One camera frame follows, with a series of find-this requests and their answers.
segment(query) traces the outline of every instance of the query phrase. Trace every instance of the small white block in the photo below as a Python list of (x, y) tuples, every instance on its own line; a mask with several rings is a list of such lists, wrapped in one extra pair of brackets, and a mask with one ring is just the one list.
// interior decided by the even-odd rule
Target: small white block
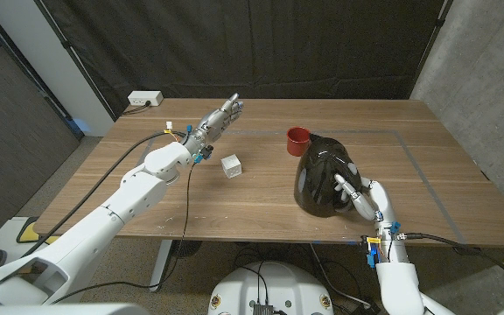
[(241, 161), (238, 160), (238, 157), (236, 157), (235, 154), (222, 158), (220, 163), (223, 166), (223, 171), (228, 178), (231, 179), (234, 176), (242, 174)]

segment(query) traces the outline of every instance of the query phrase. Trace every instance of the wooden table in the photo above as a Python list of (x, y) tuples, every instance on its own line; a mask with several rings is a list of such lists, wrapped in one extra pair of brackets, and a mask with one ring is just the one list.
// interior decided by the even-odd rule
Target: wooden table
[[(184, 131), (223, 102), (166, 99), (159, 107), (120, 118), (42, 214), (35, 230), (47, 233), (135, 141), (162, 130), (166, 121)], [(193, 170), (186, 239), (342, 243), (373, 235), (373, 223), (355, 211), (324, 219), (297, 206), (293, 185), (299, 157), (287, 153), (285, 132), (303, 126), (342, 142), (361, 175), (387, 187), (402, 231), (504, 247), (504, 197), (421, 101), (244, 104), (241, 118), (213, 144), (213, 157)], [(98, 207), (147, 152), (172, 140), (161, 136), (135, 149), (59, 233)], [(220, 159), (231, 154), (241, 160), (242, 175), (229, 179)], [(127, 224), (121, 236), (181, 237), (188, 169), (180, 173), (163, 201)]]

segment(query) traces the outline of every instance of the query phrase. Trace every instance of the electrical outlet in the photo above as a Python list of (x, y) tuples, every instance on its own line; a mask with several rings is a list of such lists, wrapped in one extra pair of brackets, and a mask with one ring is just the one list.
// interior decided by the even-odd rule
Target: electrical outlet
[(129, 104), (143, 106), (147, 101), (151, 106), (158, 106), (163, 101), (161, 91), (133, 91), (128, 96)]

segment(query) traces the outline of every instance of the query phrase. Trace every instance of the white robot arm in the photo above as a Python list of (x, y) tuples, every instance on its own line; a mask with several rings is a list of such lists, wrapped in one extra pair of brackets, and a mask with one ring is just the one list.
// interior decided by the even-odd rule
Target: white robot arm
[(338, 182), (336, 190), (343, 190), (342, 199), (346, 195), (350, 196), (359, 214), (374, 221), (376, 239), (381, 245), (381, 253), (378, 255), (380, 258), (375, 262), (375, 267), (386, 311), (390, 315), (453, 315), (419, 291), (416, 267), (410, 263), (403, 241), (395, 239), (399, 224), (384, 186), (375, 180), (361, 178), (361, 184), (367, 190), (373, 207), (361, 192), (356, 192), (339, 174), (335, 174), (334, 178)]
[[(147, 155), (123, 176), (120, 188), (52, 245), (0, 267), (0, 304), (49, 305), (88, 285), (117, 233), (136, 215), (155, 206), (186, 167), (208, 158), (214, 141), (242, 112), (238, 94), (206, 115), (182, 143)], [(76, 296), (67, 301), (76, 301)]]

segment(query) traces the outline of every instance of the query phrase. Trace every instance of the black curtain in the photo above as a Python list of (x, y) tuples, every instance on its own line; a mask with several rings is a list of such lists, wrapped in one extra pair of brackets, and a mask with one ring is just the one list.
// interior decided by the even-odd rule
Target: black curtain
[(132, 90), (406, 98), (443, 0), (44, 3), (120, 115)]

